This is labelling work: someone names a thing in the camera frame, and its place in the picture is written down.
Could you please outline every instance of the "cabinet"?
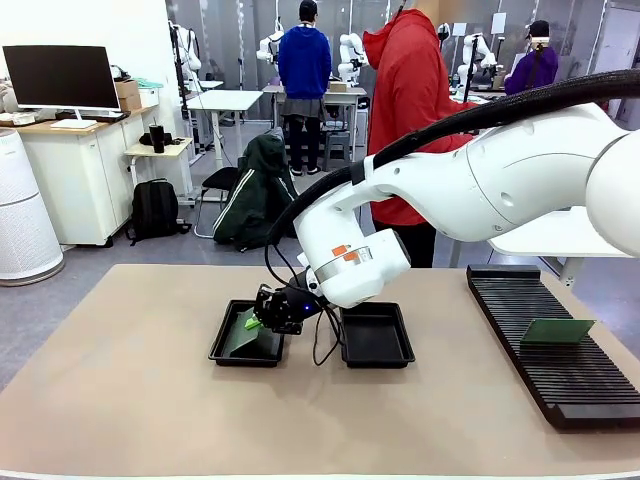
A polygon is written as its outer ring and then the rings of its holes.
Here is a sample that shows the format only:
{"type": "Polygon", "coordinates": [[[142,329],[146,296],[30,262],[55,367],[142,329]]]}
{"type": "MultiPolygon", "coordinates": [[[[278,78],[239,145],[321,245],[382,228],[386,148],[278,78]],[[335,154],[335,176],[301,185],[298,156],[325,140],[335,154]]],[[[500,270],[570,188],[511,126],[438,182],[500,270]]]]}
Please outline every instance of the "cabinet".
{"type": "Polygon", "coordinates": [[[22,133],[61,244],[105,245],[131,215],[133,184],[123,155],[143,132],[140,115],[92,133],[22,133]]]}

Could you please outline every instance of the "chair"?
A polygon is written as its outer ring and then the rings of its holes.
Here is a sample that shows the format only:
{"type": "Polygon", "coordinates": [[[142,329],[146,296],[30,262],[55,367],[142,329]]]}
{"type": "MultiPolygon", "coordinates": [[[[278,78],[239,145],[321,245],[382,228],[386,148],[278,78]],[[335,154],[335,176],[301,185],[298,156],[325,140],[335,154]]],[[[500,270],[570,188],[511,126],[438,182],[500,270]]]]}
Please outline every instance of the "chair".
{"type": "Polygon", "coordinates": [[[331,149],[334,145],[342,147],[342,159],[346,166],[349,166],[349,150],[351,148],[351,136],[349,132],[331,133],[327,132],[327,141],[324,144],[324,163],[322,164],[322,170],[325,172],[329,166],[329,159],[331,158],[331,149]]]}
{"type": "Polygon", "coordinates": [[[233,184],[238,177],[238,169],[236,167],[224,167],[218,170],[216,173],[202,182],[202,196],[200,197],[200,208],[198,209],[198,217],[196,219],[195,228],[193,233],[199,238],[213,238],[213,235],[203,235],[198,232],[198,225],[200,225],[200,214],[202,213],[202,204],[204,203],[204,196],[211,189],[220,190],[220,211],[222,212],[222,205],[225,202],[224,194],[229,192],[233,188],[233,184]]]}

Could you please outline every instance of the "person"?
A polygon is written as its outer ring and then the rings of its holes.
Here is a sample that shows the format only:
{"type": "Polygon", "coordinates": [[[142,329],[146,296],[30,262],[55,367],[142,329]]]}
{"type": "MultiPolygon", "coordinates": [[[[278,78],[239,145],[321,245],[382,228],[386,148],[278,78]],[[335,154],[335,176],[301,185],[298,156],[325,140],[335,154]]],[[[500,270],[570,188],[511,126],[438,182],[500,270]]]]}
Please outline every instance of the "person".
{"type": "Polygon", "coordinates": [[[324,120],[322,101],[331,76],[331,50],[326,35],[315,28],[318,6],[313,0],[300,3],[300,21],[280,41],[278,69],[286,98],[282,115],[289,125],[290,171],[302,175],[302,129],[308,137],[307,173],[318,168],[320,125],[324,120]]]}
{"type": "MultiPolygon", "coordinates": [[[[472,106],[449,98],[449,77],[440,42],[431,20],[423,13],[431,6],[430,0],[417,0],[412,9],[399,12],[382,30],[364,34],[369,63],[377,70],[369,155],[412,131],[472,106]]],[[[450,152],[471,138],[470,135],[443,137],[420,151],[450,152]]],[[[436,230],[418,212],[394,197],[372,203],[371,213],[377,231],[391,228],[397,233],[412,267],[431,268],[436,230]]]]}
{"type": "MultiPolygon", "coordinates": [[[[536,20],[531,24],[527,38],[537,37],[549,37],[549,22],[536,20]]],[[[558,55],[550,46],[536,47],[534,45],[534,49],[518,62],[513,74],[506,78],[504,90],[507,95],[553,83],[558,72],[558,55]]]]}

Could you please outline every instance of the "black cup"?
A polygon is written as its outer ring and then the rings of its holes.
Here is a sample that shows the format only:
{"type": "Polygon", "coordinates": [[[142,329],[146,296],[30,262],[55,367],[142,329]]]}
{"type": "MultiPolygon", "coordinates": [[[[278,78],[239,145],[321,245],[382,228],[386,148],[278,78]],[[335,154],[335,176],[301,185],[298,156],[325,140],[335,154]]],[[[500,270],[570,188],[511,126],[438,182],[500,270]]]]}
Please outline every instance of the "black cup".
{"type": "Polygon", "coordinates": [[[151,145],[156,153],[164,153],[164,128],[162,125],[149,125],[151,145]]]}

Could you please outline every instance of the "person in blue hoodie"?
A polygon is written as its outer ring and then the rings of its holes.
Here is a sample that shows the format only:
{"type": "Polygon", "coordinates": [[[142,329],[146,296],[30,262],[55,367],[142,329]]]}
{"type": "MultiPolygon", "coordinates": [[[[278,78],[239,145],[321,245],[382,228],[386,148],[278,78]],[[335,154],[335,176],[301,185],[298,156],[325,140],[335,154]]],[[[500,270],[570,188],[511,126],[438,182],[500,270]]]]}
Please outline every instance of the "person in blue hoodie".
{"type": "MultiPolygon", "coordinates": [[[[529,27],[529,39],[549,36],[549,22],[536,20],[529,27]]],[[[535,48],[523,57],[504,82],[507,95],[551,85],[558,72],[558,55],[551,47],[535,48]]]]}
{"type": "Polygon", "coordinates": [[[302,175],[302,129],[308,138],[307,174],[315,175],[320,150],[320,125],[324,121],[324,94],[331,76],[331,50],[326,35],[315,28],[318,5],[313,0],[300,4],[300,21],[280,41],[278,70],[287,94],[282,115],[289,124],[291,162],[295,176],[302,175]]]}

